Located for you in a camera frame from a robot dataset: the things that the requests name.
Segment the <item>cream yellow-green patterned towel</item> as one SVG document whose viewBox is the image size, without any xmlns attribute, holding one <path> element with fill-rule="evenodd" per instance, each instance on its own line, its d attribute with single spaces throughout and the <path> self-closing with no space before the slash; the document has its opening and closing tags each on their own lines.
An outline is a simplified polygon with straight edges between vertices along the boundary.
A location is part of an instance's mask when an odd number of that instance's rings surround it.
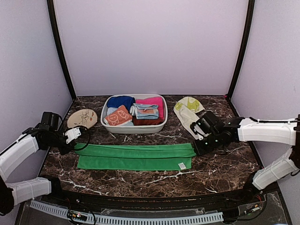
<svg viewBox="0 0 300 225">
<path fill-rule="evenodd" d="M 190 128 L 193 122 L 198 121 L 200 118 L 197 113 L 204 110 L 203 105 L 193 97 L 184 97 L 179 100 L 173 108 L 176 116 L 180 120 L 182 126 L 197 140 L 199 135 L 194 133 Z"/>
</svg>

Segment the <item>green microfiber towel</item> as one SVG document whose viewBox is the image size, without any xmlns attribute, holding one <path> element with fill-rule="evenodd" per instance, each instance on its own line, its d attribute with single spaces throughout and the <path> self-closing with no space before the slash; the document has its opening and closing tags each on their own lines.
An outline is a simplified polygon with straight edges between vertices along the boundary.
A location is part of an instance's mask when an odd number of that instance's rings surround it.
<svg viewBox="0 0 300 225">
<path fill-rule="evenodd" d="M 77 167 L 87 170 L 180 171 L 196 156 L 190 143 L 171 145 L 96 145 L 78 143 Z"/>
</svg>

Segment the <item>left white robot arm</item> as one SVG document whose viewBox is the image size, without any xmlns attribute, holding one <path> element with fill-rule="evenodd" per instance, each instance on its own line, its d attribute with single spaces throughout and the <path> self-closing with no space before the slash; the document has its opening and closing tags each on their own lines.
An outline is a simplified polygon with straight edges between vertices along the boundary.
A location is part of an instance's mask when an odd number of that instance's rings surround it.
<svg viewBox="0 0 300 225">
<path fill-rule="evenodd" d="M 0 153 L 0 214 L 4 216 L 27 200 L 48 195 L 55 204 L 66 201 L 57 177 L 45 176 L 16 183 L 8 183 L 12 172 L 28 157 L 39 150 L 58 148 L 65 155 L 74 150 L 75 140 L 82 134 L 79 127 L 63 130 L 59 123 L 62 117 L 53 112 L 44 112 L 41 121 L 30 127 Z"/>
</svg>

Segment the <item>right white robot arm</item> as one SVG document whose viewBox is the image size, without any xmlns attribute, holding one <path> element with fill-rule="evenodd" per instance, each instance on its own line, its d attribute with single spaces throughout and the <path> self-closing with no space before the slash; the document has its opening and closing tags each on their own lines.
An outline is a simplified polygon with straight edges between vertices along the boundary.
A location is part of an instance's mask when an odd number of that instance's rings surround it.
<svg viewBox="0 0 300 225">
<path fill-rule="evenodd" d="M 213 112 L 205 112 L 190 129 L 197 136 L 194 151 L 198 156 L 231 143 L 259 143 L 268 147 L 285 147 L 275 154 L 269 165 L 253 172 L 240 191 L 239 199 L 250 203 L 268 185 L 300 171 L 300 118 L 262 120 L 233 117 L 223 122 Z"/>
</svg>

